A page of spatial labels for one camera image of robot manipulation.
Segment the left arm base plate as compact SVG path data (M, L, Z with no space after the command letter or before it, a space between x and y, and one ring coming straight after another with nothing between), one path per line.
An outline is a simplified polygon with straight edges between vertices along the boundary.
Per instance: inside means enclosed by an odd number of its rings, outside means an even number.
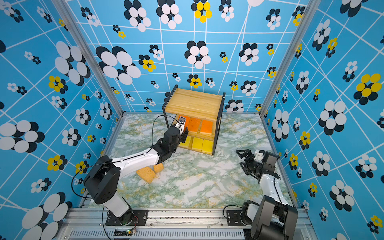
M121 217L116 217L111 211L107 212L107 226L145 226L148 219L148 210L129 210Z

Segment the tan sponge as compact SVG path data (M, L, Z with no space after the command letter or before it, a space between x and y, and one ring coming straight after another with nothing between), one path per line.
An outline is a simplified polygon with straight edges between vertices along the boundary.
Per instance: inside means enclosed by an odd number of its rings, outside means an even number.
M156 173L150 167L145 167L136 171L137 175L144 180L146 183L150 184L155 178Z
M155 173L160 173L164 169L163 163L157 164L153 166Z

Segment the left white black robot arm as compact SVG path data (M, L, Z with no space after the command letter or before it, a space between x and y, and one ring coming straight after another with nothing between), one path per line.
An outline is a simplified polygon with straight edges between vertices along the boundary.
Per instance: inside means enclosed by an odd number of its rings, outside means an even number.
M100 157L84 179L84 185L94 202L104 205L115 217L127 217L130 221L132 208L117 193L119 180L137 170L169 159L179 144L186 141L188 133L188 128L179 122L169 127L156 144L140 153L114 159Z

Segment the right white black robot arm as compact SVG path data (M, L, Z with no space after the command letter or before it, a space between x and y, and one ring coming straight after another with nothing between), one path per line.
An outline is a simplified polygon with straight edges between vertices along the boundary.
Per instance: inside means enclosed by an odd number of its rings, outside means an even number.
M261 202L251 200L242 206L242 222L251 226L250 240L292 240L298 220L298 211L283 196L280 175L276 172L279 155L259 150L236 150L240 165L247 176L258 181L263 191Z

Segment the yellow sponge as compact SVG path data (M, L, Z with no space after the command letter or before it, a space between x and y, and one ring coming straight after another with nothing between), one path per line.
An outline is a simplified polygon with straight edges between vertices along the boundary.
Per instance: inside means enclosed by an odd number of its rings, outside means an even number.
M181 147L181 148L186 148L186 149L190 148L192 139L193 139L192 137L188 136L188 137L186 138L186 141L185 141L184 143L180 143L180 144L179 144L179 147Z
M203 140L202 152L206 154L212 154L214 142L210 140Z
M193 138L193 143L192 143L192 150L194 150L194 151L201 151L202 148L203 148L203 142L204 142L203 139L194 137Z

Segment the orange sponge front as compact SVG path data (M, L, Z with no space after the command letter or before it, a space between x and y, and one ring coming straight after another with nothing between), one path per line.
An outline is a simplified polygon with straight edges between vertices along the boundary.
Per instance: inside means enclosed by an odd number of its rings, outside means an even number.
M200 134L211 135L213 132L213 122L208 120L202 121Z

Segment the orange sponge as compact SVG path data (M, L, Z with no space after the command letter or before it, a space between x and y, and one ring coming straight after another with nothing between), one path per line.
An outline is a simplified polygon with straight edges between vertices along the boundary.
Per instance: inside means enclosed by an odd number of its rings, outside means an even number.
M202 121L200 134L211 135L213 132L213 122L208 120Z
M180 116L179 116L179 120L184 120L185 128L188 127L188 124L189 124L189 122L190 122L190 117L180 115Z
M200 127L201 120L197 118L190 118L190 122L188 124L188 130L191 133L197 133Z

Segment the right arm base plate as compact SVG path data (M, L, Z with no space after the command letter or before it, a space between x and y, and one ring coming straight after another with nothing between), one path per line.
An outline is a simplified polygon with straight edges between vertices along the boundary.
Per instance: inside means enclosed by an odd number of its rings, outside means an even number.
M251 227L252 224L247 224L241 217L241 210L226 210L227 223L229 227Z

